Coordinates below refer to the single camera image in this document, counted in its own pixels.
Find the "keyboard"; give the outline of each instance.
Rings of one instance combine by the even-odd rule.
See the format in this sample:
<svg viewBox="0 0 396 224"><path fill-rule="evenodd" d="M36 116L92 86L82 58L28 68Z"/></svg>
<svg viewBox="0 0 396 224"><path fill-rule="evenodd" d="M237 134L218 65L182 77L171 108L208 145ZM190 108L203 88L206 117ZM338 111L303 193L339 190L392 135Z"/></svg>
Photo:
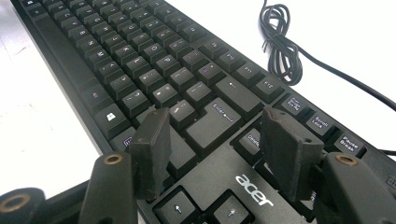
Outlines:
<svg viewBox="0 0 396 224"><path fill-rule="evenodd" d="M138 202L147 223L315 222L312 201L285 200L262 159L264 106L396 188L394 161L164 1L12 3L103 153L125 150L147 113L170 108L163 194ZM76 222L85 188L49 201L58 205L53 222Z"/></svg>

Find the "arrow key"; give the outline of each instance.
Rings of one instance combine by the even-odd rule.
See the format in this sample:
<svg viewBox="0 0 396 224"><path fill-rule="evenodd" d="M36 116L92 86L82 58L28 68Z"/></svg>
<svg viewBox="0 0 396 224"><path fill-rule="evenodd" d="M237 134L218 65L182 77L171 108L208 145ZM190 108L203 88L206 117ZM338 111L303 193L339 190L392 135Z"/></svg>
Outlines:
<svg viewBox="0 0 396 224"><path fill-rule="evenodd" d="M154 212L161 223L192 223L198 217L198 210L191 203L184 191L171 193L172 198L165 198L154 207Z"/></svg>

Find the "keyboard frame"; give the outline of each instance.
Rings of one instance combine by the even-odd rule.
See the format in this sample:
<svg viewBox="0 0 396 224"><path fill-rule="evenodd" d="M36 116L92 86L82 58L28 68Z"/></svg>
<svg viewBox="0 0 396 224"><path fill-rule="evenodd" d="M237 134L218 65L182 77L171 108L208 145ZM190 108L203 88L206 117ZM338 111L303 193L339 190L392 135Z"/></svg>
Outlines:
<svg viewBox="0 0 396 224"><path fill-rule="evenodd" d="M42 53L43 59L46 60L46 62L48 63L50 69L52 70L52 74L57 79L58 84L66 93L65 96L67 97L69 104L75 110L76 115L78 116L79 120L81 121L81 124L87 130L87 133L89 134L89 136L92 138L92 141L95 144L97 144L98 148L100 148L102 153L106 154L106 153L113 152L110 144L103 137L101 131L99 130L98 126L96 125L95 121L93 120L91 114L86 109L83 102L81 101L75 88L73 87L72 83L66 76L64 70L61 68L60 64L53 57L53 55L50 52L50 50L48 49L44 39L41 37L40 33L35 28L35 25L32 23L29 16L26 14L25 9L21 6L21 3L18 0L11 0L11 2L13 4L13 6L17 9L18 15L23 20L23 24L26 26L30 35L33 37L33 41L37 45L39 52ZM204 43L206 43L207 40L210 40L210 39L216 37L214 34L212 34L210 31L208 31L206 29L205 29L205 33L206 33L206 35L204 37L202 37L198 41L195 41L191 45L194 49L198 49ZM224 42L224 41L222 41L222 42L226 45L227 49L232 49L232 50L235 50L238 53L240 53L238 50L236 50L232 46L228 45L226 42ZM246 63L254 63L246 56L244 59L245 59ZM268 74L268 72L266 72L262 68L261 68L261 72L264 73L266 76L271 76ZM375 147L373 147L371 144L366 142L364 139L360 138L357 134L350 131L343 124L341 124L337 120L333 119L330 115L328 115L324 111L320 110L318 107L313 105L309 100L305 99L302 95L300 95L297 91L294 91L293 89L291 89L290 87L286 86L283 83L281 84L281 87L285 91L282 92L278 97L276 97L275 100L271 104L263 103L265 106L274 106L275 104L280 102L281 99L283 99L287 94L293 94L295 96L299 96L306 101L306 103L308 104L308 107L312 111L322 112L324 115L328 116L330 119L332 119L334 121L334 126L336 126L339 130L348 131L350 134L358 137L363 142L364 147L367 149L367 151L365 152L364 155L369 155L369 159L366 160L364 158L364 156L362 159L364 161L366 161L372 169L374 168L373 170L375 171L376 174L383 173L382 172L383 169L386 169L386 170L389 169L391 171L392 168L396 167L395 161L393 161L389 157L385 156L385 154L383 154L382 152L377 150ZM223 147L223 146L231 147L231 141L234 140L236 136L241 134L246 128L250 127L250 125L253 122L255 122L259 117L260 117L260 114L257 114L249 122L246 122L240 128L239 131L234 133L231 137L229 137L219 147ZM76 204L82 204L83 197L84 197L85 190L86 190L87 186L88 186L88 181L84 182L78 186L75 186L74 188L71 188L71 189L69 189L69 190L67 190L53 198L48 199L48 205L50 208L49 213L50 213L50 216L53 217L53 220L65 220L66 218L68 218L68 215L70 214L71 211L77 212L78 208L76 207ZM168 191L166 191L166 193L170 192L171 189L174 189L176 186L177 186L177 182L175 183L175 185L172 188L170 188Z"/></svg>

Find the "function key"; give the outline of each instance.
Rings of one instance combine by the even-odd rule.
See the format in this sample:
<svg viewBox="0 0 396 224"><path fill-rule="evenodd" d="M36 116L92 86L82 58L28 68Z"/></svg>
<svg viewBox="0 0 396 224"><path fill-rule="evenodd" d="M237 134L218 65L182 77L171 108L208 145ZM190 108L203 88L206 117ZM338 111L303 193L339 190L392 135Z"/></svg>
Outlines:
<svg viewBox="0 0 396 224"><path fill-rule="evenodd" d="M272 77L265 77L252 88L252 91L265 103L271 104L284 90L278 80Z"/></svg>
<svg viewBox="0 0 396 224"><path fill-rule="evenodd" d="M341 151L356 157L360 157L364 144L361 140L350 133L342 133L333 146L326 148L328 151Z"/></svg>
<svg viewBox="0 0 396 224"><path fill-rule="evenodd" d="M221 55L217 60L216 63L224 69L226 72L231 73L235 69L242 66L245 61L242 59L242 55L235 50L230 50L223 55Z"/></svg>
<svg viewBox="0 0 396 224"><path fill-rule="evenodd" d="M218 40L212 40L202 45L199 50L211 60L217 59L221 54L227 52L224 44Z"/></svg>
<svg viewBox="0 0 396 224"><path fill-rule="evenodd" d="M305 123L322 140L326 140L334 130L334 122L321 112L316 112Z"/></svg>
<svg viewBox="0 0 396 224"><path fill-rule="evenodd" d="M287 111L296 119L301 119L309 111L308 103L301 97L294 95L290 95L277 107Z"/></svg>
<svg viewBox="0 0 396 224"><path fill-rule="evenodd" d="M260 72L259 67L253 63L246 63L233 72L232 75L236 80L240 81L248 88L263 78L263 74Z"/></svg>
<svg viewBox="0 0 396 224"><path fill-rule="evenodd" d="M204 36L205 31L198 24L192 24L184 28L179 34L191 43Z"/></svg>

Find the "key label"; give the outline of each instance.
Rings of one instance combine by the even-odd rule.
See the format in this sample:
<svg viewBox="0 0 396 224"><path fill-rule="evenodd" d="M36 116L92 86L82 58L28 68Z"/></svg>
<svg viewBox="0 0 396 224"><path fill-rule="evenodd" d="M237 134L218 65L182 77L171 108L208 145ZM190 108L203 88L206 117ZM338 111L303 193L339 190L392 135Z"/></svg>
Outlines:
<svg viewBox="0 0 396 224"><path fill-rule="evenodd" d="M274 206L274 204L271 201L267 200L265 195L261 191L259 191L256 185L250 183L250 180L248 179L247 176L242 175L241 177L238 175L235 177L235 179L240 185L245 187L245 191L251 195L251 197L254 199L254 201L256 201L256 203L258 203L259 205L264 205L266 203L269 203L271 206Z"/></svg>
<svg viewBox="0 0 396 224"><path fill-rule="evenodd" d="M108 120L108 121L111 121L111 120L113 120L115 117L116 117L116 116L115 116L113 113L109 113L109 114L107 115L107 120Z"/></svg>
<svg viewBox="0 0 396 224"><path fill-rule="evenodd" d="M226 118L228 121L233 122L233 119L230 119L230 117L227 116L227 114L224 112L224 110L217 104L214 103L213 108L215 108L224 118Z"/></svg>

